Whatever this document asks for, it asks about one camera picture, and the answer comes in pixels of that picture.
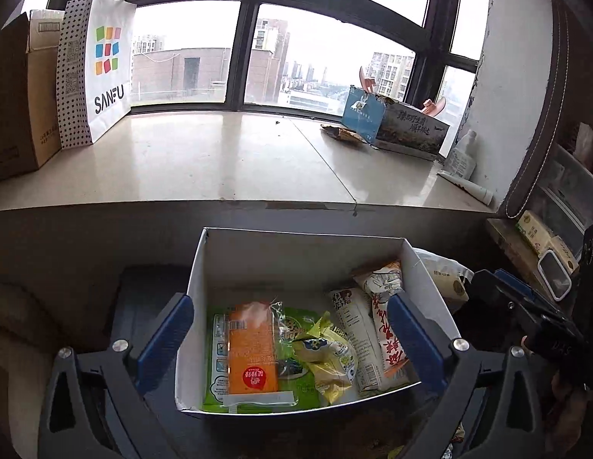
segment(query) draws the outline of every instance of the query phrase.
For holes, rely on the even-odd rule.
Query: yellow snack package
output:
[[[314,374],[315,388],[334,403],[354,384],[358,359],[347,335],[330,320],[330,313],[292,342],[295,357]]]

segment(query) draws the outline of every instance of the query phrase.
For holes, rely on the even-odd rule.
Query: white bottle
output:
[[[477,163],[473,159],[473,145],[477,133],[473,130],[460,138],[445,159],[444,168],[450,173],[463,179],[470,179]]]

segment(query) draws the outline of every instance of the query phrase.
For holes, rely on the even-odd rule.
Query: screw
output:
[[[511,355],[513,357],[523,357],[526,354],[522,347],[511,347]]]
[[[71,357],[71,349],[69,347],[63,347],[58,351],[58,356],[60,358],[68,358]]]
[[[129,348],[129,342],[126,340],[116,340],[112,345],[114,352],[124,352],[127,348]]]
[[[466,352],[470,348],[471,344],[468,343],[465,339],[455,339],[453,340],[453,348],[459,350],[460,352]]]

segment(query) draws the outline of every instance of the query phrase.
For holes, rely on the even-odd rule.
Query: blue gripper pad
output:
[[[408,299],[392,295],[387,302],[387,318],[422,383],[430,391],[441,395],[447,388],[444,360],[422,323],[425,322],[429,327],[432,327],[432,324],[436,325],[441,331],[441,339],[444,336],[447,344],[450,340],[434,321],[424,318],[419,310],[416,313],[412,312],[414,309],[418,308]]]
[[[152,323],[153,331],[146,337],[147,343],[141,350],[131,352],[135,387],[141,395],[158,388],[193,321],[192,299],[176,294]]]

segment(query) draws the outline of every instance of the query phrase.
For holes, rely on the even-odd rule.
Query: white snack package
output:
[[[384,376],[381,346],[370,314],[370,298],[360,288],[335,290],[329,296],[359,360],[356,381],[360,391],[386,391],[407,384],[409,378],[404,371]]]
[[[387,320],[390,296],[404,292],[400,261],[390,262],[372,273],[355,276],[354,280],[371,298],[375,335],[381,348],[384,374],[389,377],[408,360]]]

